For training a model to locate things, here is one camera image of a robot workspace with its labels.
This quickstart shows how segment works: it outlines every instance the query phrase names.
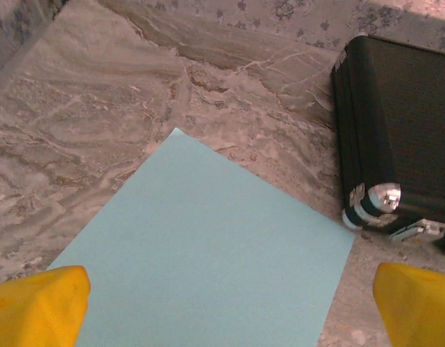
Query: paper sheet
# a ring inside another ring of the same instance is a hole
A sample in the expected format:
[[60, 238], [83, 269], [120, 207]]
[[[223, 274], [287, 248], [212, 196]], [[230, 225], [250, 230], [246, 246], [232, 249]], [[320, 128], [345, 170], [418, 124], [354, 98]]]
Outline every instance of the paper sheet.
[[51, 268], [90, 277], [77, 347], [314, 347], [353, 238], [175, 129]]

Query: floral pattern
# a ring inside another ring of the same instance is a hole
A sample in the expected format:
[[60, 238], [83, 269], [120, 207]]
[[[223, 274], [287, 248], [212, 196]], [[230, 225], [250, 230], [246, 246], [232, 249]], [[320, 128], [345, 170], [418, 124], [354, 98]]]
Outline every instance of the floral pattern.
[[340, 51], [371, 33], [445, 51], [445, 0], [125, 0]]

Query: chrome corner protector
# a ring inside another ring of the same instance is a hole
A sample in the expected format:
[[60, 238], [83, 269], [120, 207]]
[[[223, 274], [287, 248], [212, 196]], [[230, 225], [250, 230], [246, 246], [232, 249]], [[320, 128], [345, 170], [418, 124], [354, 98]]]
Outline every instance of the chrome corner protector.
[[374, 215], [367, 213], [360, 202], [354, 205], [354, 210], [360, 219], [365, 221], [369, 226], [375, 226], [376, 228], [383, 228], [397, 219], [396, 215], [391, 214], [384, 214], [380, 215], [379, 217], [375, 217]]
[[347, 217], [347, 214], [346, 214], [346, 210], [342, 211], [341, 218], [342, 218], [343, 223], [345, 224], [345, 226], [347, 226], [349, 229], [351, 229], [351, 230], [360, 230], [360, 229], [362, 229], [362, 226], [356, 226], [353, 222], [351, 222], [349, 220], [349, 218]]
[[349, 206], [354, 208], [354, 211], [357, 213], [359, 218], [367, 223], [369, 226], [375, 226], [377, 228], [383, 228], [388, 224], [394, 222], [397, 219], [396, 215], [392, 214], [383, 214], [379, 217], [371, 215], [368, 213], [365, 208], [362, 206], [361, 201], [365, 196], [365, 185], [364, 183], [359, 184], [349, 193]]
[[397, 183], [382, 183], [368, 190], [370, 202], [383, 213], [392, 213], [401, 200], [401, 186]]
[[343, 64], [343, 61], [346, 59], [346, 56], [347, 56], [346, 49], [343, 49], [341, 51], [341, 53], [339, 54], [338, 59], [336, 60], [336, 63], [335, 63], [335, 66], [334, 66], [335, 70], [339, 69], [341, 64]]
[[444, 235], [445, 223], [435, 222], [428, 219], [420, 219], [418, 222], [396, 231], [390, 235], [390, 238], [395, 241], [415, 239], [422, 242], [432, 242], [442, 239]]

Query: black briefcase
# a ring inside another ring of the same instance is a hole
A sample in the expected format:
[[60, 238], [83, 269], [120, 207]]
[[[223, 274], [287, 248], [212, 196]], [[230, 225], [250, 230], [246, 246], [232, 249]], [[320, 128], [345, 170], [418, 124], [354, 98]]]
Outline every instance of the black briefcase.
[[445, 238], [445, 54], [360, 35], [331, 76], [343, 221], [393, 239]]

